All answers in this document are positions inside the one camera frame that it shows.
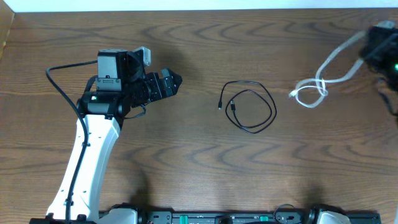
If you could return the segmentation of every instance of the cable connector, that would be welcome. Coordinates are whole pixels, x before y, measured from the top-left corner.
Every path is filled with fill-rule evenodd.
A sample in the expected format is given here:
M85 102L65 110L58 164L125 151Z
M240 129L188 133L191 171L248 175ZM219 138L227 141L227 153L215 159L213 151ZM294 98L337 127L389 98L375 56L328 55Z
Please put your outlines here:
M236 108L235 108L235 102L234 102L233 100L231 100L231 110L232 110L232 111L235 111L235 110L236 110Z

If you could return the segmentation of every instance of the wooden table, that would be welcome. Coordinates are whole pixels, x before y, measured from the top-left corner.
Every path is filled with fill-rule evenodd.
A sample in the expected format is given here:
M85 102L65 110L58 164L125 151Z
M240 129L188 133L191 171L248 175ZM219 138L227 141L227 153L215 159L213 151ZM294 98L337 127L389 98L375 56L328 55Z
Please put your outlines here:
M363 67L330 85L316 109L288 94L342 41L397 9L82 12L17 14L0 63L0 221L44 217L63 178L76 116L47 81L47 67L94 60L99 49L152 50L148 71L183 77L176 96L125 121L101 193L101 209L121 202L175 210L272 210L314 202L395 217L398 128ZM362 44L328 67L341 77ZM54 71L76 101L96 65ZM277 104L257 135L234 127L217 108L231 80L263 83ZM245 86L230 86L224 105ZM304 99L315 99L309 91ZM243 122L268 111L247 95Z

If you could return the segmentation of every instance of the white wall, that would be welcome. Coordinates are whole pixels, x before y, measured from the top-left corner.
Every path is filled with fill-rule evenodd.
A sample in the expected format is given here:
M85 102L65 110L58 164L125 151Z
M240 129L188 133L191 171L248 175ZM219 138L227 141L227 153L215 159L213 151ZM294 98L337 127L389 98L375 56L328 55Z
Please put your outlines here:
M398 0L4 0L14 12L398 7Z

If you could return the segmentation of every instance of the wood grain surface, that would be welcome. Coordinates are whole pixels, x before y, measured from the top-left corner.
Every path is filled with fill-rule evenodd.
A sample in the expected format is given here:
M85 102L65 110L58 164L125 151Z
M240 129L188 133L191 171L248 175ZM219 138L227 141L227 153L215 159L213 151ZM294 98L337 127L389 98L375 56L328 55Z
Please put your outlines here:
M152 50L147 71L183 77L176 96L125 121L106 171L101 209L121 202L175 210L273 210L328 203L373 210L392 223L398 199L398 128L363 67L330 85L315 109L289 99L295 84L356 31L397 9L82 12L17 14L0 62L0 222L44 217L73 147L76 116L47 81L47 67L94 60L99 49ZM362 42L325 77L341 77ZM96 65L54 71L73 101ZM224 83L254 80L275 99L274 123L257 135L217 108ZM224 105L247 86L226 89ZM303 93L304 100L317 97ZM236 100L247 124L268 115Z

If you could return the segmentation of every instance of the white cord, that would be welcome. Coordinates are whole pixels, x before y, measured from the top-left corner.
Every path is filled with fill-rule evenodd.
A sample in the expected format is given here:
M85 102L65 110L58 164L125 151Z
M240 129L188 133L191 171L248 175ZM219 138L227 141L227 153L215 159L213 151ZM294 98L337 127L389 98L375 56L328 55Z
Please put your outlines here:
M343 82L347 81L350 78L352 78L355 74L355 72L361 67L363 64L362 59L358 59L354 65L351 67L351 69L347 72L347 74L341 78L334 79L334 80L324 80L323 78L321 79L321 74L323 69L345 48L349 47L353 43L357 42L359 39L363 38L366 36L365 31L358 32L354 36L350 37L346 42L342 43L340 46L338 46L332 53L329 55L329 57L322 63L322 65L319 67L317 73L315 74L315 78L309 78L306 80L302 80L296 84L295 90L291 91L289 93L290 97L295 97L298 103L301 105L307 107L307 108L314 108L318 106L323 99L328 95L328 90L326 89L326 83L338 83L338 82ZM306 83L311 83L315 82L316 85L306 85L303 86ZM317 101L311 104L306 104L303 103L299 100L299 91L303 90L305 88L316 88L320 94L320 97Z

